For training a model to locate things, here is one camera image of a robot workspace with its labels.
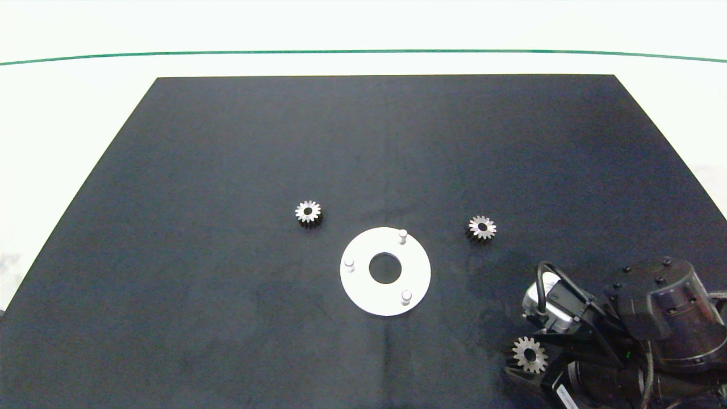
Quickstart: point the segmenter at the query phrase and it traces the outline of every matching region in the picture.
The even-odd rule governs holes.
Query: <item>gear center hole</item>
[[[535,362],[537,359],[537,355],[535,355],[535,351],[532,348],[528,348],[523,352],[523,355],[525,355],[525,359],[529,362]]]
[[[393,254],[380,253],[371,259],[369,272],[381,284],[391,284],[401,276],[401,263]]]

